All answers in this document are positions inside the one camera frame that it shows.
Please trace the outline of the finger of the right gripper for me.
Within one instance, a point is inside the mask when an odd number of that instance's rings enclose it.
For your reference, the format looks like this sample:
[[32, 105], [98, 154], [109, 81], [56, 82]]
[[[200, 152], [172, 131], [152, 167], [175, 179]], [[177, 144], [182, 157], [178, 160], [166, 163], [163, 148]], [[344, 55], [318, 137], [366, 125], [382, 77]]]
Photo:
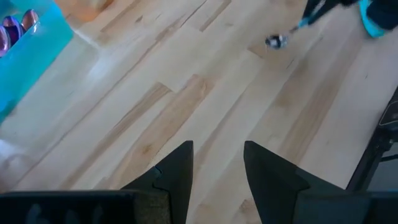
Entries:
[[303, 19], [307, 21], [308, 24], [315, 23], [319, 18], [324, 16], [330, 10], [332, 10], [337, 5], [342, 5], [344, 7], [349, 7], [352, 4], [358, 2], [358, 0], [324, 0], [323, 5], [315, 11], [315, 8], [322, 2], [322, 0], [308, 0], [303, 12]]

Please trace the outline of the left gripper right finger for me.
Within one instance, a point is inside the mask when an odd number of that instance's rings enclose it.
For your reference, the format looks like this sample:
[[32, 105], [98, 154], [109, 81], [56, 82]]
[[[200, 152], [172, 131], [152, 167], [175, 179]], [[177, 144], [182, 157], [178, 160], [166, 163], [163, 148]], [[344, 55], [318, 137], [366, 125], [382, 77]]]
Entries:
[[343, 195], [344, 190], [254, 141], [244, 143], [244, 165], [262, 223], [293, 223], [299, 194]]

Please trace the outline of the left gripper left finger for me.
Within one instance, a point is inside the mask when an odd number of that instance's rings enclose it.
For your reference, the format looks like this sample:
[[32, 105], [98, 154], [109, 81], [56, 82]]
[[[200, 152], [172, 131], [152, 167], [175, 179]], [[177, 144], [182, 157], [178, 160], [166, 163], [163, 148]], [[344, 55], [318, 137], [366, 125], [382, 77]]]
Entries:
[[133, 192], [134, 223], [185, 224], [193, 183], [193, 141], [185, 141], [126, 184]]

